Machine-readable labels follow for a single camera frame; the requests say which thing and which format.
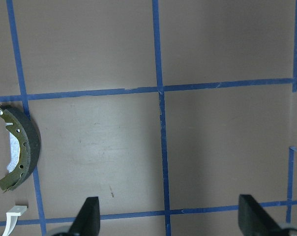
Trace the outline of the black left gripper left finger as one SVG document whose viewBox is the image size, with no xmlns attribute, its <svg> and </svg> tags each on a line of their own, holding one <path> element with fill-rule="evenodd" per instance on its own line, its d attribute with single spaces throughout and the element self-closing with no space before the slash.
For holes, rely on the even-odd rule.
<svg viewBox="0 0 297 236">
<path fill-rule="evenodd" d="M 70 236 L 97 236 L 100 232 L 98 197 L 86 198 L 67 234 Z"/>
</svg>

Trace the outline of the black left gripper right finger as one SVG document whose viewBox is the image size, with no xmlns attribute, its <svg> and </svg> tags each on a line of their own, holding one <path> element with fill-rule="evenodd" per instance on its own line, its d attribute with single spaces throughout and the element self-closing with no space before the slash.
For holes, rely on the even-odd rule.
<svg viewBox="0 0 297 236">
<path fill-rule="evenodd" d="M 260 204 L 247 194 L 238 197 L 238 226 L 244 236 L 285 236 L 282 229 Z"/>
</svg>

